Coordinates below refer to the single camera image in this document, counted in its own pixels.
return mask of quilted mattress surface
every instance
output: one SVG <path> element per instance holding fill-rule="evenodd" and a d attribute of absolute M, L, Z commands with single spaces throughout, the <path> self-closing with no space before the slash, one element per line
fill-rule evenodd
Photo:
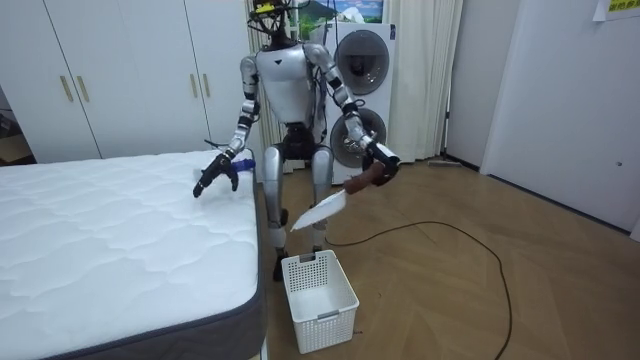
<path fill-rule="evenodd" d="M 0 359 L 84 349 L 251 299 L 253 173 L 235 193 L 220 177 L 191 195 L 194 171 L 216 155 L 0 168 Z"/>

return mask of stacked washer and dryer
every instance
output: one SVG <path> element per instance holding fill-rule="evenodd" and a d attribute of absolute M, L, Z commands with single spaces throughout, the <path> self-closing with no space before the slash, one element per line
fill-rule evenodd
<path fill-rule="evenodd" d="M 311 41 L 324 44 L 352 90 L 366 130 L 386 144 L 391 111 L 391 83 L 396 27 L 392 24 L 327 24 L 311 33 Z M 327 136 L 324 144 L 334 155 L 333 184 L 342 184 L 362 172 L 364 152 L 348 138 L 342 110 L 329 94 L 324 99 Z"/>

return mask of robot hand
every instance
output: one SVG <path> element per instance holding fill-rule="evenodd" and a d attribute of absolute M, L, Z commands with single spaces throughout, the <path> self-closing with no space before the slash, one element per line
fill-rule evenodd
<path fill-rule="evenodd" d="M 367 145 L 366 156 L 362 159 L 362 170 L 367 171 L 375 160 L 384 165 L 384 170 L 371 183 L 375 186 L 382 186 L 398 173 L 400 158 L 386 146 L 373 141 Z"/>
<path fill-rule="evenodd" d="M 211 185 L 213 180 L 220 176 L 220 174 L 227 175 L 231 180 L 231 189 L 233 191 L 238 190 L 238 173 L 233 166 L 231 166 L 232 158 L 233 154 L 224 152 L 219 154 L 205 170 L 202 170 L 202 177 L 193 188 L 193 197 L 200 197 L 202 191 Z"/>

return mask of wooden floor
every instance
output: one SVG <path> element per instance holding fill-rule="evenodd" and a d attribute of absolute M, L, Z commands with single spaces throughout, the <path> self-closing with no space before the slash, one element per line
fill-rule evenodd
<path fill-rule="evenodd" d="M 285 176 L 289 225 L 311 203 L 309 183 L 305 171 Z M 503 359 L 640 359 L 640 244 L 468 169 L 425 163 L 351 197 L 330 221 L 329 240 L 420 220 L 458 226 L 501 257 L 514 316 Z M 291 255 L 309 252 L 306 233 L 289 234 Z M 265 241 L 270 359 L 495 357 L 507 304 L 495 259 L 472 240 L 422 225 L 334 250 L 360 300 L 356 334 L 303 356 L 284 286 L 270 280 L 275 254 Z"/>

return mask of paper note on wall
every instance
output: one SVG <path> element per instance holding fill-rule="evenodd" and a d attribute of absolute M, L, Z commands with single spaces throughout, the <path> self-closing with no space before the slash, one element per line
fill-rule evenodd
<path fill-rule="evenodd" d="M 640 0 L 600 0 L 593 21 L 619 20 L 640 16 Z"/>

